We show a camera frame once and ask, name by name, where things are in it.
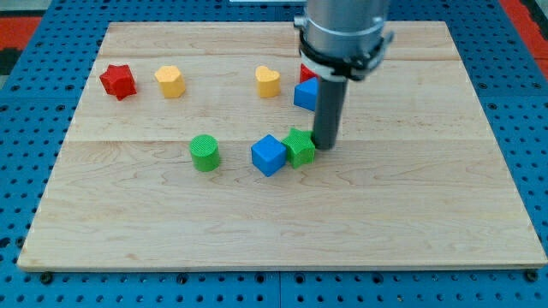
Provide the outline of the red block behind arm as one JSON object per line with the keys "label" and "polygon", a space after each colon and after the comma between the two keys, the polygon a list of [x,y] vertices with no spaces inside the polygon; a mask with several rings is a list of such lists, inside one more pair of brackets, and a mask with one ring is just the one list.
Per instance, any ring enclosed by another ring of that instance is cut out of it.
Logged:
{"label": "red block behind arm", "polygon": [[300,83],[306,82],[316,77],[317,75],[308,66],[306,66],[303,63],[300,65],[300,78],[299,78]]}

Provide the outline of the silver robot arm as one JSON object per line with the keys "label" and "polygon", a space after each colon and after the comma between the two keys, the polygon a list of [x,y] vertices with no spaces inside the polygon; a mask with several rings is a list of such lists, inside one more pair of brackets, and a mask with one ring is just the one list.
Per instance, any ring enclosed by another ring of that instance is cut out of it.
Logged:
{"label": "silver robot arm", "polygon": [[364,80],[384,60],[387,0],[308,0],[294,19],[301,60],[324,80]]}

